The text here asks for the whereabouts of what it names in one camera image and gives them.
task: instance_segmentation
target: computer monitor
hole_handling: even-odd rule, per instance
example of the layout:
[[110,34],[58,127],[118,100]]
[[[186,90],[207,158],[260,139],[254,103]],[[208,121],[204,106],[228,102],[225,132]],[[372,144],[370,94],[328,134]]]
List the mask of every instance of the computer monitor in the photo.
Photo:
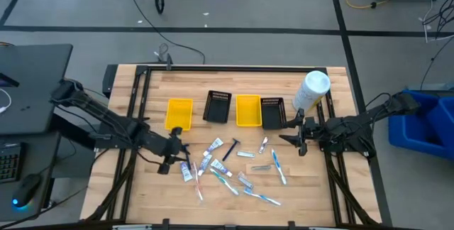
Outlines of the computer monitor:
[[0,73],[0,87],[19,87],[19,82]]

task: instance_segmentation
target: white wire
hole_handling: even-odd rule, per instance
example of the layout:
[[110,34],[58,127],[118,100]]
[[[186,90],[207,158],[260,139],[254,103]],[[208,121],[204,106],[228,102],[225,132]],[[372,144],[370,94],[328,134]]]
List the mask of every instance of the white wire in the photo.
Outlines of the white wire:
[[433,0],[430,0],[430,1],[431,1],[431,7],[427,11],[426,15],[424,15],[424,18],[423,18],[424,36],[426,37],[426,43],[428,43],[428,40],[427,40],[427,25],[425,24],[425,22],[426,22],[427,15],[432,11],[432,8],[433,8]]
[[444,38],[434,38],[434,39],[430,39],[430,40],[427,38],[427,27],[426,27],[426,25],[424,25],[424,23],[426,22],[427,16],[428,16],[428,15],[430,14],[430,12],[432,11],[432,8],[433,8],[433,0],[431,0],[431,7],[430,7],[430,9],[427,11],[427,13],[424,15],[424,18],[423,18],[424,37],[426,38],[426,43],[433,42],[433,41],[445,40],[445,39],[449,39],[449,38],[454,37],[454,35],[450,35],[450,36],[447,36],[447,37],[444,37]]
[[13,100],[11,99],[11,96],[9,96],[9,93],[6,92],[4,89],[0,88],[0,91],[4,92],[6,94],[6,96],[8,96],[9,104],[8,104],[8,106],[5,106],[5,109],[4,109],[4,110],[7,110],[13,103]]

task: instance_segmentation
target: white toothbrush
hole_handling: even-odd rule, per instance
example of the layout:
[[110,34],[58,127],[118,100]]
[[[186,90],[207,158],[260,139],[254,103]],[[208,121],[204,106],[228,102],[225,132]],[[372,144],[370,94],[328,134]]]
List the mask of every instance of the white toothbrush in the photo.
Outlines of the white toothbrush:
[[275,165],[276,165],[277,170],[281,174],[282,184],[286,185],[287,180],[285,179],[284,173],[282,172],[281,165],[279,164],[279,161],[277,160],[277,154],[274,149],[271,150],[271,155],[272,155],[272,158],[275,160]]
[[273,199],[268,198],[268,197],[266,197],[266,196],[264,196],[264,195],[253,194],[253,191],[252,191],[249,187],[246,187],[246,188],[244,189],[244,193],[246,193],[246,194],[248,194],[248,195],[252,195],[252,196],[257,197],[257,198],[260,198],[260,199],[265,200],[265,201],[267,201],[267,202],[271,202],[271,203],[276,204],[276,205],[279,205],[279,206],[281,205],[280,202],[276,202],[276,201],[274,201]]

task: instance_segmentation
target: black basket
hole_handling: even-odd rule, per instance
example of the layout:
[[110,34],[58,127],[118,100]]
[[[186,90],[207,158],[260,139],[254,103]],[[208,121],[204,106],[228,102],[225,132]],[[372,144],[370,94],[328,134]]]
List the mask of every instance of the black basket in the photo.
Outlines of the black basket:
[[287,121],[283,98],[262,98],[262,127],[266,130],[284,128]]
[[227,123],[232,94],[228,92],[208,91],[204,120],[216,123]]

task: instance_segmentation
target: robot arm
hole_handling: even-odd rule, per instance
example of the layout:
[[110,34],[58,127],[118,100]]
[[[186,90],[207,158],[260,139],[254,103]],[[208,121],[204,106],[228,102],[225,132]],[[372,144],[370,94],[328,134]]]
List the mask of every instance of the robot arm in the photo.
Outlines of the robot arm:
[[385,103],[357,116],[335,117],[322,125],[316,124],[314,117],[306,117],[300,109],[294,120],[286,123],[286,128],[299,127],[297,136],[280,135],[281,138],[299,148],[299,155],[307,152],[306,139],[319,141],[328,152],[353,150],[372,158],[375,156],[369,125],[393,115],[415,114],[419,103],[410,94],[398,93]]
[[179,135],[181,128],[174,128],[169,138],[150,131],[150,126],[139,119],[119,116],[104,105],[93,100],[84,92],[83,86],[74,80],[62,80],[60,86],[55,89],[51,96],[51,102],[55,105],[75,106],[92,115],[102,123],[110,127],[112,136],[131,145],[131,149],[145,148],[155,155],[164,156],[158,173],[168,174],[169,167],[175,161],[184,160],[176,157],[183,151]]

